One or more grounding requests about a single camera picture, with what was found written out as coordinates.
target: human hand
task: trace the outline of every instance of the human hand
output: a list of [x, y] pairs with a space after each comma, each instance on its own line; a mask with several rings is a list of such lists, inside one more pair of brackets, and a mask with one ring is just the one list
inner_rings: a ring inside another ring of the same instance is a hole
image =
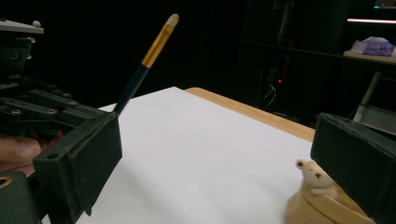
[[30, 175], [35, 169], [33, 158], [55, 144], [61, 137], [58, 133], [52, 140], [33, 137], [11, 137], [0, 134], [0, 172], [15, 170]]

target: paintbrush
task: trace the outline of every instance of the paintbrush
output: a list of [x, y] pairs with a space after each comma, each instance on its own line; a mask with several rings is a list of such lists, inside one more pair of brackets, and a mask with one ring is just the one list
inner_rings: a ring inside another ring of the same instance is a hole
[[128, 104], [129, 100], [134, 96], [140, 84], [143, 82], [143, 79], [146, 77], [146, 74], [149, 72], [149, 69], [163, 50], [163, 47], [168, 41], [169, 36], [173, 33], [178, 23], [178, 19], [179, 16], [177, 14], [173, 14], [169, 17], [160, 33], [157, 35], [157, 38], [155, 38], [154, 42], [146, 53], [142, 63], [139, 64], [136, 71], [134, 72], [134, 75], [129, 80], [119, 101], [114, 107], [114, 112], [120, 114], [123, 108]]

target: white paper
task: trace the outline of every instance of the white paper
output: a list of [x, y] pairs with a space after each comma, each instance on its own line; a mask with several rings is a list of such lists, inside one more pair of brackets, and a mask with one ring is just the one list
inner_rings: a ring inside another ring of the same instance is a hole
[[78, 223], [284, 223], [295, 162], [310, 160], [311, 142], [178, 88], [132, 99], [119, 121], [123, 157]]

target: small figurine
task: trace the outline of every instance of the small figurine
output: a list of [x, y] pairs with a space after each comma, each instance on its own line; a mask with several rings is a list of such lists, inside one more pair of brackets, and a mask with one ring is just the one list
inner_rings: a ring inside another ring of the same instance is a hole
[[315, 161], [296, 166], [303, 181], [288, 200], [286, 224], [375, 224]]

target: brush tip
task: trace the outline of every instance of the brush tip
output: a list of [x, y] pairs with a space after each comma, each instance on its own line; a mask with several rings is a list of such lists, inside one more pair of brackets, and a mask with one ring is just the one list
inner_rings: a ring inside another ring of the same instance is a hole
[[168, 21], [166, 22], [167, 24], [169, 24], [172, 27], [175, 27], [178, 23], [178, 15], [177, 14], [173, 14], [172, 16], [169, 17]]

